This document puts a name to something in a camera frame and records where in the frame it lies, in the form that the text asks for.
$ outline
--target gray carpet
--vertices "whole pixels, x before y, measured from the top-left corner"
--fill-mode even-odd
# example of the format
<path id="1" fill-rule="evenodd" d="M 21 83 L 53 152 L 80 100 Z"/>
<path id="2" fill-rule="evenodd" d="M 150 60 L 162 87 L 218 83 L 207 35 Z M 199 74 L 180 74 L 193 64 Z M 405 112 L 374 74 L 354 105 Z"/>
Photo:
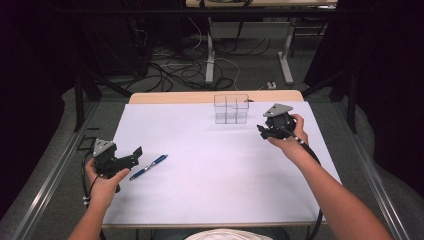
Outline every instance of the gray carpet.
<path id="1" fill-rule="evenodd" d="M 277 89 L 299 89 L 303 90 L 305 85 L 302 79 L 309 67 L 314 51 L 319 44 L 319 39 L 305 38 L 297 41 L 297 50 L 295 57 L 289 59 L 292 74 L 295 79 L 293 86 L 285 85 L 282 81 L 281 71 L 279 69 L 275 53 L 269 53 L 261 56 L 226 57 L 235 62 L 240 69 L 237 80 L 239 90 L 255 90 L 265 85 L 268 81 L 277 82 Z M 222 69 L 226 77 L 234 79 L 237 76 L 238 69 L 233 63 L 222 60 Z M 142 92 L 154 86 L 157 80 L 143 80 L 130 87 L 133 92 Z M 192 91 L 186 86 L 174 84 L 172 91 Z M 375 200 L 374 193 L 369 187 L 366 178 L 363 175 L 357 152 L 351 147 L 352 139 L 348 136 L 346 128 L 343 126 L 343 120 L 337 114 L 335 105 L 329 102 L 329 89 L 323 89 L 309 96 L 306 100 L 310 102 L 319 127 L 324 136 L 329 152 L 334 160 L 334 164 L 339 172 L 343 184 L 363 200 L 377 216 L 385 222 L 381 213 L 379 203 Z M 113 139 L 116 127 L 118 126 L 124 104 L 128 99 L 124 99 L 108 88 L 102 88 L 104 98 L 100 103 L 86 105 L 86 110 L 92 110 L 92 118 L 88 119 L 80 136 L 99 137 L 103 139 Z M 30 180 L 27 182 L 19 197 L 9 209 L 6 216 L 0 223 L 0 238 L 13 239 L 13 236 L 20 236 L 18 232 L 22 231 L 23 220 L 31 219 L 32 226 L 28 231 L 28 239 L 64 239 L 72 231 L 82 214 L 85 207 L 83 205 L 82 186 L 80 177 L 80 164 L 84 151 L 77 151 L 76 146 L 68 146 L 69 142 L 75 138 L 73 128 L 75 126 L 75 111 L 73 91 L 70 90 L 63 96 L 66 102 L 66 109 L 59 128 L 56 131 L 44 156 L 40 159 L 37 168 L 34 170 Z M 372 155 L 373 152 L 373 134 L 369 127 L 366 116 L 359 111 L 357 114 L 357 124 L 359 138 L 363 143 L 366 152 Z M 58 162 L 64 158 L 64 149 L 70 148 L 68 162 Z M 31 204 L 36 199 L 37 194 L 45 185 L 45 180 L 52 175 L 52 169 L 55 166 L 63 168 L 63 176 L 59 176 L 52 186 L 52 196 L 46 199 L 46 205 L 40 209 L 38 217 L 28 216 Z M 424 210 L 422 199 L 414 195 L 414 192 L 402 182 L 393 178 L 390 174 L 381 170 L 381 176 L 384 183 L 388 186 L 387 191 L 393 200 L 396 201 L 396 208 L 400 209 L 402 221 L 405 221 L 406 228 L 409 230 L 411 239 L 419 239 L 422 236 L 422 228 L 417 228 L 418 224 L 424 224 L 422 216 Z M 306 227 L 287 227 L 285 230 L 292 239 L 304 239 Z M 106 229 L 105 234 L 108 239 L 135 239 L 136 230 L 118 230 Z M 150 230 L 141 230 L 139 239 L 149 239 Z M 334 239 L 328 226 L 321 227 L 316 239 Z"/>

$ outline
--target dark background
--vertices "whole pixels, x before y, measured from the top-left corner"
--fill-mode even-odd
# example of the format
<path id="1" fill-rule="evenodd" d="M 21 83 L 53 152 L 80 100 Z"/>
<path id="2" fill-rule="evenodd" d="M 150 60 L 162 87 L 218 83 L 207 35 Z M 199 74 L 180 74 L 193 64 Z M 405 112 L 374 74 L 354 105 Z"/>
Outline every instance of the dark background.
<path id="1" fill-rule="evenodd" d="M 68 1 L 52 3 L 63 8 L 74 7 Z M 117 1 L 91 2 L 99 3 L 105 7 Z M 420 14 L 424 9 L 418 3 L 403 1 L 378 3 L 339 1 L 340 8 L 375 6 L 377 10 L 365 18 L 331 19 L 305 82 L 314 86 L 345 68 L 358 53 L 358 45 L 365 44 L 366 54 L 358 57 L 358 105 L 366 112 L 375 131 L 374 159 L 424 196 L 421 150 L 424 19 Z M 150 7 L 167 4 L 180 5 L 178 1 L 163 0 Z M 161 26 L 157 28 L 160 30 L 151 32 L 151 36 L 178 49 L 180 38 L 192 30 L 183 31 L 189 24 L 173 18 L 168 19 L 175 24 L 169 34 L 171 30 L 165 28 L 169 22 L 165 21 L 142 24 Z M 6 153 L 6 157 L 0 159 L 3 196 L 0 216 L 28 180 L 57 129 L 64 108 L 61 95 L 73 87 L 78 70 L 76 62 L 101 75 L 142 71 L 140 56 L 144 52 L 138 48 L 139 42 L 128 21 L 111 22 L 105 27 L 91 19 L 89 24 L 54 15 L 39 1 L 0 3 L 0 74 L 5 116 L 1 143 Z M 96 40 L 97 34 L 102 34 L 114 52 L 125 58 L 125 62 L 132 63 L 131 66 L 117 62 L 102 42 Z M 348 89 L 343 79 L 331 85 L 339 95 Z"/>

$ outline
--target floor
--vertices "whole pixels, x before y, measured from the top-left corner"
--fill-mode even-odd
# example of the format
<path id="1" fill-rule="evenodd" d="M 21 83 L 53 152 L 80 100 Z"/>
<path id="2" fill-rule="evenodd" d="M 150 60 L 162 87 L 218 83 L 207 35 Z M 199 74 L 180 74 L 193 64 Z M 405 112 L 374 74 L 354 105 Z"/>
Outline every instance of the floor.
<path id="1" fill-rule="evenodd" d="M 134 79 L 118 76 L 111 80 L 132 92 L 202 91 L 205 89 L 267 90 L 268 82 L 275 82 L 276 89 L 304 90 L 307 86 L 303 83 L 303 78 L 320 40 L 321 38 L 317 36 L 296 39 L 293 56 L 289 57 L 295 81 L 293 85 L 285 84 L 277 60 L 276 52 L 281 49 L 282 42 L 268 42 L 267 39 L 239 40 L 238 48 L 235 51 L 237 54 L 226 52 L 228 49 L 232 49 L 234 41 L 217 41 L 215 45 L 217 51 L 216 78 L 212 85 L 204 84 L 206 47 L 205 43 L 198 45 L 197 41 L 191 42 L 185 49 L 186 55 L 190 56 L 191 60 L 171 58 L 170 56 L 174 54 L 172 51 L 158 47 L 151 60 L 157 64 L 155 65 L 156 69 L 151 68 L 148 77 Z M 101 126 L 102 131 L 99 131 L 97 134 L 100 135 L 97 136 L 103 139 L 112 139 L 113 128 L 116 127 L 120 118 L 120 113 L 116 112 L 116 109 L 122 109 L 128 99 L 107 87 L 100 86 L 100 89 L 103 94 L 100 103 L 92 104 L 89 101 L 85 103 L 86 116 L 89 119 L 86 127 L 98 128 Z M 317 103 L 317 108 L 326 108 L 330 103 L 328 91 L 329 89 L 323 89 L 316 92 L 308 97 L 308 101 Z M 78 186 L 71 186 L 64 184 L 66 181 L 63 180 L 75 179 L 78 182 L 78 170 L 71 171 L 78 165 L 75 165 L 75 162 L 64 161 L 63 164 L 58 162 L 58 159 L 80 159 L 81 153 L 76 152 L 75 149 L 83 137 L 82 133 L 78 135 L 73 132 L 76 121 L 73 89 L 65 93 L 63 98 L 66 107 L 60 126 L 27 185 L 1 220 L 1 239 L 61 239 L 67 236 L 68 232 L 72 230 L 70 226 L 74 226 L 84 212 L 82 204 L 81 206 L 66 205 L 60 200 L 69 198 L 70 192 L 75 193 L 71 195 L 75 198 L 82 196 L 78 183 L 75 183 Z M 89 136 L 90 131 L 84 130 L 84 134 Z M 361 136 L 363 139 L 370 139 L 368 135 Z M 372 152 L 372 144 L 367 144 L 367 146 L 369 146 L 367 151 Z M 36 199 L 44 199 L 45 202 L 34 201 Z M 82 200 L 76 199 L 73 201 L 82 202 Z M 64 218 L 69 212 L 72 212 L 72 216 Z M 324 225 L 322 229 L 322 234 L 317 239 L 334 239 L 328 226 Z M 303 239 L 306 230 L 302 226 L 290 228 L 288 232 L 293 236 L 292 239 Z M 134 239 L 137 234 L 138 239 L 144 240 L 149 239 L 151 232 L 150 230 L 120 232 L 106 229 L 105 234 L 108 239 Z"/>

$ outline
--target black cable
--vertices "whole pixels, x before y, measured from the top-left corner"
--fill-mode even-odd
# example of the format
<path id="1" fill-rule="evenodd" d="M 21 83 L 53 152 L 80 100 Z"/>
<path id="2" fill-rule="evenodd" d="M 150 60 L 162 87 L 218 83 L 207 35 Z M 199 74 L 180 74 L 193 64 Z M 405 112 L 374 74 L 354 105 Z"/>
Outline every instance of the black cable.
<path id="1" fill-rule="evenodd" d="M 81 178 L 82 178 L 82 187 L 84 190 L 84 204 L 86 206 L 86 208 L 88 208 L 88 206 L 90 205 L 90 194 L 91 194 L 91 190 L 93 189 L 94 183 L 96 182 L 96 180 L 100 177 L 100 174 L 97 174 L 96 178 L 94 179 L 93 183 L 91 183 L 90 189 L 87 189 L 87 183 L 85 180 L 85 165 L 86 165 L 86 161 L 87 161 L 87 157 L 90 156 L 91 154 L 93 154 L 93 151 L 88 151 L 84 157 L 82 158 L 81 161 Z M 106 236 L 103 233 L 103 230 L 100 230 L 100 239 L 101 240 L 106 240 Z"/>
<path id="2" fill-rule="evenodd" d="M 312 156 L 312 158 L 319 164 L 319 165 L 321 165 L 321 162 L 319 161 L 319 159 L 318 159 L 318 157 L 317 157 L 317 155 L 314 153 L 314 151 L 311 149 L 311 147 L 309 147 L 309 145 L 308 144 L 306 144 L 301 138 L 299 138 L 296 134 L 294 134 L 294 133 L 292 133 L 292 132 L 290 132 L 290 131 L 288 131 L 288 130 L 286 130 L 286 129 L 284 129 L 284 128 L 282 128 L 281 129 L 283 132 L 285 132 L 285 133 L 287 133 L 287 134 L 289 134 L 290 136 L 292 136 L 299 144 L 300 144 L 300 146 L 302 146 L 303 147 L 303 149 L 305 149 L 311 156 Z M 312 240 L 312 239 L 314 239 L 315 237 L 316 237 L 316 235 L 318 234 L 318 230 L 319 230 L 319 227 L 321 226 L 321 222 L 322 222 L 322 217 L 323 217 L 323 214 L 322 214 L 322 211 L 321 211 L 321 209 L 319 210 L 319 212 L 318 212 L 318 217 L 317 217 L 317 220 L 316 220 L 316 222 L 315 222 L 315 226 L 314 226 L 314 229 L 312 230 L 312 232 L 311 232 L 311 234 L 306 238 L 306 239 L 308 239 L 308 240 Z"/>

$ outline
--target pen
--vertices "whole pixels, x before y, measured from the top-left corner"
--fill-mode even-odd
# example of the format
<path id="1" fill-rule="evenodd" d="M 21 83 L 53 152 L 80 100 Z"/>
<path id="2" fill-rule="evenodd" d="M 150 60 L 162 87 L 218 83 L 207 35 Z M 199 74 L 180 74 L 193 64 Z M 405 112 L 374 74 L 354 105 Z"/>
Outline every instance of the pen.
<path id="1" fill-rule="evenodd" d="M 136 172 L 132 177 L 130 177 L 130 181 L 138 178 L 141 174 L 149 171 L 152 167 L 156 166 L 156 164 L 162 162 L 163 160 L 165 160 L 168 157 L 168 155 L 162 155 L 160 156 L 158 159 L 156 159 L 155 161 L 153 161 L 152 163 L 150 163 L 149 166 L 141 169 L 140 171 Z"/>

